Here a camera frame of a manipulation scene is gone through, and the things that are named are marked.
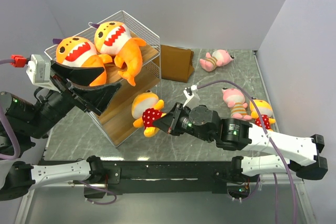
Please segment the yellow plush polka-dot dress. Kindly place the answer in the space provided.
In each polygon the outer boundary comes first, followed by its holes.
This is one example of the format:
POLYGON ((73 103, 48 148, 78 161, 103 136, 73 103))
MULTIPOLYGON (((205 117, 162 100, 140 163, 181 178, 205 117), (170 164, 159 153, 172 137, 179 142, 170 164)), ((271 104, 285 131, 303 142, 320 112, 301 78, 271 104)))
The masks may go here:
POLYGON ((144 128, 145 137, 153 137, 159 128, 153 125, 153 122, 165 116, 162 112, 164 108, 164 101, 148 90, 137 95, 131 107, 131 114, 134 118, 133 126, 135 128, 144 128))

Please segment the large orange shark plush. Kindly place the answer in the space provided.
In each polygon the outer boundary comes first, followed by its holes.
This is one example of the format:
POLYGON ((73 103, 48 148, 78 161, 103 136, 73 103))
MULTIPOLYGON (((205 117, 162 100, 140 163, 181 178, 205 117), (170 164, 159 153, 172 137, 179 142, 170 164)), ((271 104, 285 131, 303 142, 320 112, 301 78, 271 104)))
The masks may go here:
POLYGON ((103 73, 96 77, 89 85, 100 86, 107 83, 105 64, 113 63, 109 54, 99 54, 94 43, 84 37, 54 38, 52 43, 57 45, 56 61, 69 67, 102 67, 103 73))

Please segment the orange shark plush small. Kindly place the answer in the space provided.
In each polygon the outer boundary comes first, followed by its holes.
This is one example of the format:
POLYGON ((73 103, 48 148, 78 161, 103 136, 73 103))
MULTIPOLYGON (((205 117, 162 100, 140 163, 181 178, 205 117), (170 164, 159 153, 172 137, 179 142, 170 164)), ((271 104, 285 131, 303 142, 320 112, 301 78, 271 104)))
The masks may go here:
POLYGON ((127 69, 119 70, 118 75, 131 86, 136 86, 135 77, 143 66, 140 48, 146 45, 146 41, 132 37, 128 26, 115 20, 101 24, 90 22, 89 26, 96 29, 94 34, 96 50, 101 54, 113 56, 114 64, 118 68, 125 64, 127 69))

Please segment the yellow plush red dress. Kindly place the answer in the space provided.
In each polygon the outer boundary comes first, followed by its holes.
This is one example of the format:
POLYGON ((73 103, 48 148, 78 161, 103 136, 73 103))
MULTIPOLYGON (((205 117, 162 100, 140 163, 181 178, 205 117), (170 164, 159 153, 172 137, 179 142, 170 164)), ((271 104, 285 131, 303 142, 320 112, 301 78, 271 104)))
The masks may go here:
POLYGON ((250 101, 249 109, 250 116, 255 120, 255 124, 262 127, 264 123, 265 128, 269 131, 273 131, 272 125, 275 124, 276 120, 273 118, 274 112, 271 105, 265 100, 259 100, 252 97, 252 100, 256 106, 250 101))

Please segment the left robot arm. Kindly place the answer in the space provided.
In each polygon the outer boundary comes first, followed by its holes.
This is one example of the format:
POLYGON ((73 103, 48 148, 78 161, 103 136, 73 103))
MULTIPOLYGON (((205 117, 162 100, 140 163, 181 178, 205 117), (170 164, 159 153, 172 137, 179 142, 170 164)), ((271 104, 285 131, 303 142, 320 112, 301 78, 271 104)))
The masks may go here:
POLYGON ((1 200, 20 198, 31 190, 59 182, 106 183, 100 157, 59 165, 38 165, 51 129, 74 108, 101 115, 121 88, 119 82, 91 86, 101 67, 66 67, 53 60, 25 61, 37 90, 35 103, 1 92, 1 200))

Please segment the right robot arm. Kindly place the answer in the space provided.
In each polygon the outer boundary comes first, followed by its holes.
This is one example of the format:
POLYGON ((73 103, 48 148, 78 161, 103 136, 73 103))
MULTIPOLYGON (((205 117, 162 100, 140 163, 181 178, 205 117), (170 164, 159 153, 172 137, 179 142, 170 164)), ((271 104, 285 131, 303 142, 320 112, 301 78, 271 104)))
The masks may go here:
POLYGON ((326 158, 320 154, 324 138, 295 137, 274 131, 264 131, 253 123, 233 118, 221 118, 216 111, 199 105, 193 109, 180 103, 153 122, 160 130, 174 136, 187 133, 205 142, 215 142, 227 151, 262 152, 258 157, 234 157, 230 168, 233 180, 261 174, 286 173, 307 180, 321 180, 328 171, 326 158))

